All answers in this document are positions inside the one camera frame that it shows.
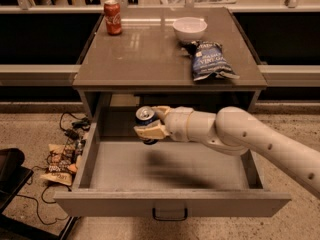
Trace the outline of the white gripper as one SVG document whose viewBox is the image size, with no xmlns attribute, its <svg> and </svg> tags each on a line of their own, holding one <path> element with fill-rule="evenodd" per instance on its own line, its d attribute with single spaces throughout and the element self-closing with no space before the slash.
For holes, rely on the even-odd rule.
<svg viewBox="0 0 320 240">
<path fill-rule="evenodd" d="M 190 115 L 194 112 L 192 108 L 170 106 L 152 106 L 157 116 L 164 120 L 149 123 L 144 126 L 135 126 L 134 131 L 142 139 L 160 140 L 169 137 L 178 142 L 188 142 L 187 124 Z"/>
</svg>

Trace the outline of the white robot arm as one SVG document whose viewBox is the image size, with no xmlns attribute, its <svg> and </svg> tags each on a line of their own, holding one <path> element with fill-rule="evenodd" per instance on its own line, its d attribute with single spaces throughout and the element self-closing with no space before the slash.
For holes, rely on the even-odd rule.
<svg viewBox="0 0 320 240">
<path fill-rule="evenodd" d="M 314 196 L 320 195 L 320 152 L 276 132 L 245 110 L 225 107 L 209 113 L 189 107 L 144 106 L 136 111 L 135 120 L 134 131 L 145 143 L 169 137 L 231 156 L 252 150 Z"/>
</svg>

